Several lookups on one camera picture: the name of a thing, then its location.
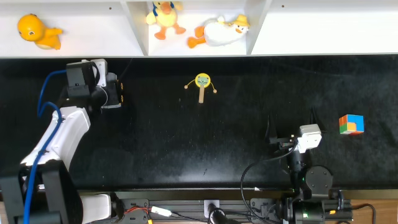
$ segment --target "white duck plush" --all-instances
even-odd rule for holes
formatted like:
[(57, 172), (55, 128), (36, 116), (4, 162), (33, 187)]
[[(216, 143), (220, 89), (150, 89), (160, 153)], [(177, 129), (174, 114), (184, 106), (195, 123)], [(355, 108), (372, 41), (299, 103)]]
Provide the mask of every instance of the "white duck plush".
[(244, 15), (239, 15), (232, 23), (226, 23), (223, 16), (217, 20), (210, 19), (195, 29), (196, 38), (188, 38), (188, 46), (192, 49), (204, 43), (214, 47), (227, 45), (244, 37), (249, 27), (248, 18)]

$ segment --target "black table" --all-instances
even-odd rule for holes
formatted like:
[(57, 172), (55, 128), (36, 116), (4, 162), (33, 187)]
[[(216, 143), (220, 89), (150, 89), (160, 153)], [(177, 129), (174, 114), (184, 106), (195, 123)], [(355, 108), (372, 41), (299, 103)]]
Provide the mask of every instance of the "black table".
[[(79, 59), (0, 60), (0, 169), (18, 164), (37, 144), (51, 110), (36, 118), (46, 75)], [(107, 59), (121, 74), (128, 58)], [(184, 85), (205, 72), (211, 87)], [(313, 163), (329, 168), (334, 187), (398, 186), (398, 63), (395, 55), (133, 59), (122, 77), (124, 107), (91, 119), (70, 174), (78, 189), (237, 188), (243, 170), (274, 156), (267, 117), (282, 134), (310, 121), (315, 108), (327, 133)], [(65, 77), (50, 82), (55, 101)], [(363, 115), (365, 133), (339, 134), (338, 119)], [(254, 167), (247, 187), (286, 189), (278, 162)]]

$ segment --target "metal bracket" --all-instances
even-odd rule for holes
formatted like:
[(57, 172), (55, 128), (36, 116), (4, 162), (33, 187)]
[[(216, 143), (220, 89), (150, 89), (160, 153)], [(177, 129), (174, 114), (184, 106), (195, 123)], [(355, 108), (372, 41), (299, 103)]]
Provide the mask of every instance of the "metal bracket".
[[(131, 207), (138, 206), (141, 208), (149, 208), (148, 199), (121, 199), (124, 204), (125, 211)], [(125, 214), (120, 224), (146, 224), (148, 222), (147, 213), (144, 210), (136, 210)]]
[[(270, 220), (279, 221), (275, 215), (275, 204), (276, 200), (271, 198), (252, 198), (250, 200), (250, 207), (256, 213), (256, 215), (260, 217), (265, 217), (268, 215)], [(256, 217), (252, 217), (251, 221), (253, 223), (262, 223), (262, 221), (258, 220)]]
[(213, 204), (217, 208), (219, 208), (220, 207), (220, 200), (204, 200), (203, 201), (203, 211), (205, 213), (205, 217), (206, 218), (209, 217), (209, 205), (210, 204)]

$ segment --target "toy head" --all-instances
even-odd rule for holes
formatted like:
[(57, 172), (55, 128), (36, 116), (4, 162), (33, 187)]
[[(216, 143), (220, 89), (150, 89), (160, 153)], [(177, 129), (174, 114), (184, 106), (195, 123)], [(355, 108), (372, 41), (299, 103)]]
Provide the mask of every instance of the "toy head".
[(248, 18), (244, 15), (239, 15), (238, 18), (232, 23), (233, 28), (239, 34), (246, 34), (249, 31), (250, 24)]
[(160, 9), (164, 14), (170, 14), (174, 4), (170, 1), (154, 1), (154, 8)]
[(45, 25), (36, 15), (29, 14), (19, 20), (18, 31), (24, 40), (36, 41), (44, 37)]
[(205, 74), (205, 73), (201, 73), (199, 75), (197, 75), (197, 77), (195, 78), (195, 83), (197, 84), (198, 87), (200, 87), (201, 85), (208, 87), (210, 85), (210, 76)]

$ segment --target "colorful cube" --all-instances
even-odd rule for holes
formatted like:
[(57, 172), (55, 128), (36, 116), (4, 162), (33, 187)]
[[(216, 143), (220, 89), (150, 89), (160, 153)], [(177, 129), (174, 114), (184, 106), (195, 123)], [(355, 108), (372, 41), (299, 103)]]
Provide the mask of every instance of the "colorful cube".
[(362, 134), (365, 131), (363, 116), (347, 114), (338, 120), (340, 134)]

